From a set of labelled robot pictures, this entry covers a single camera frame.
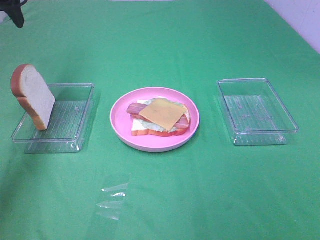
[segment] green surface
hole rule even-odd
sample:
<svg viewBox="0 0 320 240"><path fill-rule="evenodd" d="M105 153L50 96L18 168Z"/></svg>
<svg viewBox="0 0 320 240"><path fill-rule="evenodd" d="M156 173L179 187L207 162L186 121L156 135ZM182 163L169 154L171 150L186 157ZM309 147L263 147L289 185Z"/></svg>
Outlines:
<svg viewBox="0 0 320 240"><path fill-rule="evenodd" d="M0 239L316 240L320 237L320 55L262 0L29 1L0 24ZM14 69L100 96L79 153L24 154ZM267 78L300 127L278 146L232 145L216 81ZM200 126L184 146L122 143L109 113L132 90L188 95ZM97 220L100 189L129 177L119 221Z"/></svg>

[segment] bread slice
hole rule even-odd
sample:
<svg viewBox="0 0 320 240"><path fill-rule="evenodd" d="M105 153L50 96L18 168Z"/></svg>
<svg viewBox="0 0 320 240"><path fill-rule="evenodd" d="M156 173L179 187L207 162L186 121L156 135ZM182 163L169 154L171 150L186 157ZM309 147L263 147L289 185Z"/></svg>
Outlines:
<svg viewBox="0 0 320 240"><path fill-rule="evenodd" d="M56 99L33 65L22 64L14 70L11 91L32 118L36 129L46 130Z"/></svg>
<svg viewBox="0 0 320 240"><path fill-rule="evenodd" d="M138 100L137 103L146 104L146 100ZM190 112L186 105L183 105L186 109L185 116L190 125ZM189 128L175 128L172 131L166 131L159 125L151 122L146 122L142 119L134 118L132 121L131 135L132 136L143 136L143 135L155 135L159 137L171 137L179 136L184 134Z"/></svg>

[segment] clear plastic container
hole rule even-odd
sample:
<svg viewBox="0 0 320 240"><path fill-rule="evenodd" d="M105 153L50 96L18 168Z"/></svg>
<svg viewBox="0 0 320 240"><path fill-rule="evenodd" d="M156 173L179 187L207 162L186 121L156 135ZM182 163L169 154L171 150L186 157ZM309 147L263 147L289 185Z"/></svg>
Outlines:
<svg viewBox="0 0 320 240"><path fill-rule="evenodd" d="M267 79L223 79L217 85L220 107L234 145L283 145L298 131L298 125Z"/></svg>
<svg viewBox="0 0 320 240"><path fill-rule="evenodd" d="M85 143L94 107L93 83L48 84L55 104L47 130L38 131L25 113L11 139L25 153L77 153Z"/></svg>

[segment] bacon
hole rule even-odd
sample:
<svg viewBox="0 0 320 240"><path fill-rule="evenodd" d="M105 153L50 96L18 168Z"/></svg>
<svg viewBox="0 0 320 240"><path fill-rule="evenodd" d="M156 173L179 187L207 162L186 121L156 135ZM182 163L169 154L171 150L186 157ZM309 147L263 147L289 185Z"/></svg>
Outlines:
<svg viewBox="0 0 320 240"><path fill-rule="evenodd" d="M142 104L142 103L131 103L128 107L128 109L126 110L126 112L128 114L130 114L133 118L135 119L141 119L147 122L150 122L148 119L144 118L143 116L140 116L139 113L142 109L144 109L146 106L146 104ZM174 127L176 127L177 129L186 129L189 127L189 122L188 119L186 117L185 114L182 115L182 117L179 119L179 121L174 125Z"/></svg>

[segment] orange cheese slice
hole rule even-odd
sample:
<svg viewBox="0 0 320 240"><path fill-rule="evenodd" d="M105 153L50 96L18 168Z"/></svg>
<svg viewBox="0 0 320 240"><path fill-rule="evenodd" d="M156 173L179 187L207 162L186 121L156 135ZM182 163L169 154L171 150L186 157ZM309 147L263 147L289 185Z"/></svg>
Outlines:
<svg viewBox="0 0 320 240"><path fill-rule="evenodd" d="M139 115L170 131L179 121L186 109L176 105L165 98L157 98L144 109Z"/></svg>

